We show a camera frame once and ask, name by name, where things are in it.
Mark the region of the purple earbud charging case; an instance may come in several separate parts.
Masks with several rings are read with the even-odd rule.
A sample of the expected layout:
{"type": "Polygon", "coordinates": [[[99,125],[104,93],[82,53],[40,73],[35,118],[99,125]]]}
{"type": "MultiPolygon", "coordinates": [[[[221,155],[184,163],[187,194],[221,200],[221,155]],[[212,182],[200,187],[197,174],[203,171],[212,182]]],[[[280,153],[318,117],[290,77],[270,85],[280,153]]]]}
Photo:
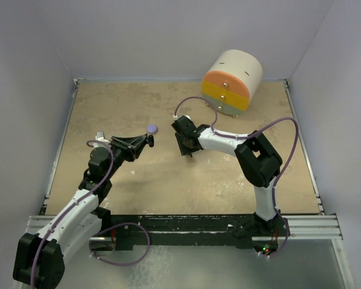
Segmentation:
{"type": "Polygon", "coordinates": [[[148,134],[156,134],[158,132],[158,127],[155,124],[150,124],[146,127],[148,134]]]}

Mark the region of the black earbud charging case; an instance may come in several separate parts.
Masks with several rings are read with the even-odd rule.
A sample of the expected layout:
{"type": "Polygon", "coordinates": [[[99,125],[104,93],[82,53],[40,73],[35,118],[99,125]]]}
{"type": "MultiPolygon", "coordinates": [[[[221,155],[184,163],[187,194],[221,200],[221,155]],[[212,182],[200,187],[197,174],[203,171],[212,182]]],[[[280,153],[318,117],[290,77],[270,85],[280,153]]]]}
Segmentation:
{"type": "Polygon", "coordinates": [[[154,141],[153,135],[148,135],[148,137],[147,137],[147,143],[148,143],[148,145],[149,145],[150,148],[154,147],[155,141],[154,141]]]}

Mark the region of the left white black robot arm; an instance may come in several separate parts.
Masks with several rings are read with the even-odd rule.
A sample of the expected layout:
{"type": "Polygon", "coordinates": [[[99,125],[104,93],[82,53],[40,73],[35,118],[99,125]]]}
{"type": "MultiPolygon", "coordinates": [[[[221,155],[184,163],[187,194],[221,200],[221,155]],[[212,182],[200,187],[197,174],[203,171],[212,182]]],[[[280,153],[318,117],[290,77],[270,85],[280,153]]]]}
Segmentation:
{"type": "Polygon", "coordinates": [[[88,167],[67,205],[36,233],[24,233],[17,244],[13,279],[31,288],[56,288],[65,266],[93,235],[110,233],[110,212],[99,208],[111,190],[111,178],[125,162],[133,162],[145,146],[153,147],[152,135],[87,141],[91,147],[88,167]]]}

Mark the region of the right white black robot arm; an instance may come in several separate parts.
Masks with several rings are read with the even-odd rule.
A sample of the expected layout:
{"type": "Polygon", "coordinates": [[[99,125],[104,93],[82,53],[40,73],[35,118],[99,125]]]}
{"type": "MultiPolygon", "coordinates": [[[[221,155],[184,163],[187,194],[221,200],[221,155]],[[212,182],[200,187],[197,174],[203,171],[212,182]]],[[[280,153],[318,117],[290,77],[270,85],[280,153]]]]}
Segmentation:
{"type": "Polygon", "coordinates": [[[210,150],[236,157],[246,180],[254,186],[256,197],[255,227],[261,235],[277,228],[276,186],[282,158],[263,133],[235,135],[214,131],[209,125],[195,126],[188,116],[174,116],[171,124],[181,155],[210,150]]]}

